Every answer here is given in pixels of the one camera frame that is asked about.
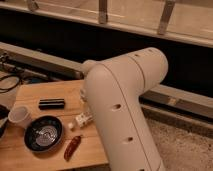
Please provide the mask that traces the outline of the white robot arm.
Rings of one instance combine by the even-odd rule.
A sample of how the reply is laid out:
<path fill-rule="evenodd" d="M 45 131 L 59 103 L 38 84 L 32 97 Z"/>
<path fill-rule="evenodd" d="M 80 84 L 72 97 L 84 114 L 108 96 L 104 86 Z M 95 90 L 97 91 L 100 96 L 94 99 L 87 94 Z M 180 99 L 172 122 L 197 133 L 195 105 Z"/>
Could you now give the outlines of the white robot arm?
<path fill-rule="evenodd" d="M 87 60 L 83 92 L 112 171 L 165 171 L 139 96 L 168 72 L 166 56 L 145 48 L 107 60 Z"/>

